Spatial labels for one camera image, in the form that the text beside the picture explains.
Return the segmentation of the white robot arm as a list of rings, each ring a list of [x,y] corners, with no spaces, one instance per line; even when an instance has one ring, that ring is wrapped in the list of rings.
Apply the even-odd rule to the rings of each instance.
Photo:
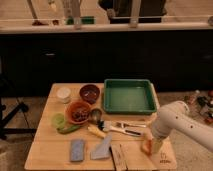
[[[213,152],[213,128],[191,119],[189,113],[190,109],[183,101],[161,106],[157,110],[157,118],[151,123],[153,137],[164,140],[176,129]]]

